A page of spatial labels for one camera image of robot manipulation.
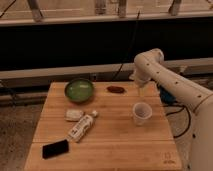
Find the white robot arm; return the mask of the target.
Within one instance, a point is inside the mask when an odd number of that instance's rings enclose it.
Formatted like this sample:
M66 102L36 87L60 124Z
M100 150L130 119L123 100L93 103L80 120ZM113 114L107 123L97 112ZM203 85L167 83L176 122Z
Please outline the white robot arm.
M189 171L213 171L213 91L163 66L164 54L154 48L134 58L133 78L139 87L159 83L197 117L189 153Z

